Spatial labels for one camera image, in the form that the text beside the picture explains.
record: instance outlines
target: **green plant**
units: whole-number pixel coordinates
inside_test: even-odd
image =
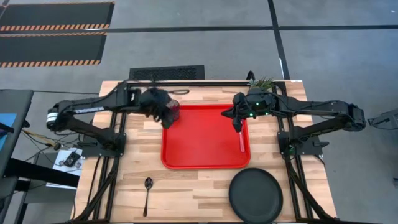
[[[262,90],[269,90],[274,86],[272,78],[263,77],[260,80],[249,80],[250,87],[259,87]]]

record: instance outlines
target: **wooden table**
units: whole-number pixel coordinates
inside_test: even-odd
[[[100,95],[107,94],[117,81],[105,81]],[[286,81],[287,94],[307,100],[301,81]],[[190,89],[187,95],[172,95],[182,105],[231,103],[238,92],[248,87],[167,87],[168,90]],[[93,124],[109,127],[110,112],[100,112]],[[312,124],[310,116],[299,115],[296,126]],[[295,221],[285,162],[279,154],[276,134],[277,119],[261,116],[248,119],[251,160],[247,167],[258,167],[271,173],[282,187],[284,205],[277,221]],[[170,170],[160,160],[162,127],[152,118],[130,114],[126,122],[127,143],[121,158],[113,201],[111,222],[241,222],[232,211],[228,200],[231,179],[241,169]],[[76,214],[86,207],[88,192],[97,158],[85,161],[76,193]],[[323,164],[314,156],[302,156],[309,191],[331,216],[336,216]],[[101,163],[97,170],[93,194],[98,188]],[[152,177],[154,186],[149,193],[148,217],[143,217],[146,199],[144,180]],[[302,194],[297,189],[301,214],[305,217]],[[104,217],[107,192],[104,194],[100,218]]]

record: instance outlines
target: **cable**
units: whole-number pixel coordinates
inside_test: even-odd
[[[25,159],[24,161],[25,161],[25,162],[28,161],[29,159],[35,157],[38,153],[41,153],[42,151],[44,151],[44,150],[46,150],[46,149],[49,149],[49,148],[50,148],[50,147],[46,147],[46,148],[44,148],[44,149],[41,149],[39,152],[36,152],[33,156],[30,156],[29,158]]]
[[[290,161],[294,160],[296,157],[297,157],[297,150],[294,149],[294,155],[292,158],[290,158]]]
[[[73,215],[72,215],[72,220],[75,219],[75,215],[76,215],[76,202],[75,202],[75,200],[73,199]]]
[[[95,164],[93,179],[91,180],[90,191],[88,192],[87,206],[88,206],[88,204],[90,204],[91,193],[93,191],[94,180],[95,180],[95,176],[97,174],[97,168],[98,168],[98,164],[100,163],[100,160],[101,160],[101,157],[98,157],[97,163]]]
[[[318,117],[321,117],[323,119],[333,119],[333,118],[327,118],[326,116],[318,116]]]
[[[23,129],[22,131],[25,132],[26,134],[28,134],[29,136],[32,136],[32,135],[33,135],[33,136],[35,136],[35,137],[37,137],[37,138],[53,140],[53,141],[55,141],[54,144],[56,144],[56,143],[58,143],[58,142],[61,142],[61,143],[64,144],[64,145],[66,145],[66,144],[71,144],[72,146],[74,146],[74,144],[72,144],[72,142],[75,142],[76,140],[73,140],[73,141],[70,141],[70,142],[66,142],[66,141],[62,141],[62,139],[66,138],[66,137],[69,136],[69,135],[77,134],[77,133],[63,134],[63,135],[62,135],[62,136],[63,136],[62,138],[60,138],[60,139],[54,139],[54,138],[47,137],[47,136],[45,136],[45,135],[43,135],[43,134],[36,134],[36,133],[33,133],[33,132],[28,131],[28,130],[25,130],[25,129]]]
[[[58,133],[58,132],[54,131],[54,134],[56,134],[56,135],[58,135],[58,136],[69,136],[69,135],[71,135],[71,134],[77,134],[77,133],[66,133],[66,134],[60,134],[60,133]]]
[[[33,90],[35,93],[66,93],[66,94],[82,94],[82,95],[99,95],[99,93],[82,93],[71,91],[49,91],[49,90]]]
[[[25,132],[22,132],[22,133],[24,134],[24,136],[25,136],[27,139],[29,139],[29,140],[37,147],[37,149],[39,150],[38,153],[43,154],[43,155],[47,158],[47,160],[48,160],[50,163],[55,164],[56,166],[61,167],[60,164],[56,164],[54,161],[51,161],[51,159],[43,152],[43,150],[42,150],[38,145],[36,145],[36,143],[35,143],[33,140],[31,140],[31,138],[29,138],[28,135],[27,135]]]
[[[174,95],[186,95],[190,92],[189,89],[186,90],[171,90],[171,91],[166,91],[167,93],[174,94]]]
[[[292,109],[291,107],[289,107],[289,106],[287,105],[287,102],[285,102],[285,100],[284,100],[282,97],[280,97],[278,94],[275,94],[275,93],[263,91],[263,92],[261,92],[261,93],[251,93],[251,94],[247,94],[246,96],[251,96],[251,95],[266,95],[266,94],[270,94],[270,95],[272,95],[272,96],[278,98],[278,99],[280,100],[280,102],[282,102],[282,103],[286,106],[287,109],[293,111],[293,116],[296,115],[296,113],[297,113],[298,111],[303,110],[303,109],[305,109],[305,108],[311,108],[311,107],[313,107],[313,106],[321,106],[321,105],[325,105],[325,104],[329,104],[329,103],[335,103],[335,102],[338,101],[338,100],[329,100],[329,101],[325,101],[325,102],[321,102],[321,103],[316,103],[316,104],[314,104],[314,101],[311,101],[311,104],[310,104],[310,105],[303,106],[303,107],[298,108],[298,109]]]
[[[24,130],[22,130],[22,131],[25,134],[25,136],[27,136],[28,138],[30,138],[31,140],[33,140],[33,141],[35,141],[35,142],[37,142],[39,144],[42,144],[42,145],[47,146],[47,147],[52,147],[53,146],[53,145],[51,145],[49,143],[40,142],[40,141],[34,139],[29,133],[26,133]]]
[[[323,166],[326,167],[325,162],[323,161],[323,159],[320,156],[318,156],[318,155],[313,155],[313,156],[315,156],[317,159],[319,159],[319,161],[322,162]]]

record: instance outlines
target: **red tray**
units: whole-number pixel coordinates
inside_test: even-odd
[[[181,105],[178,121],[163,129],[162,162],[169,169],[242,168],[250,161],[248,126],[242,136],[221,115],[231,105]],[[243,139],[244,152],[239,138]]]

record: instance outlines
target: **black plate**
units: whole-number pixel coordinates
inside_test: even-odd
[[[282,210],[282,189],[270,173],[248,168],[232,179],[229,202],[235,214],[244,222],[270,223]]]

